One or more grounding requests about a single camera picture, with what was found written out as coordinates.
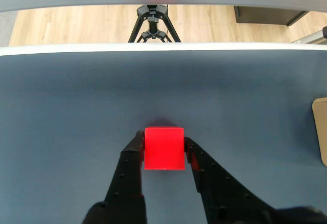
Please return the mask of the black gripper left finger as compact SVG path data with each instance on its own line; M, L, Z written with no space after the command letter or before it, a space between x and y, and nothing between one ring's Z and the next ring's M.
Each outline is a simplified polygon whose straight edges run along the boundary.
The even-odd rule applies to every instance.
M138 131L122 150L103 201L94 204L83 223L147 223L141 167L145 134Z

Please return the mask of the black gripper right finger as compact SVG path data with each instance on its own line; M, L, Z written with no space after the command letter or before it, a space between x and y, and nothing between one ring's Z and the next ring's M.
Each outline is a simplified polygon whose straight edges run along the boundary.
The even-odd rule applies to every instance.
M271 207L188 137L184 151L208 223L326 223L326 215L312 207Z

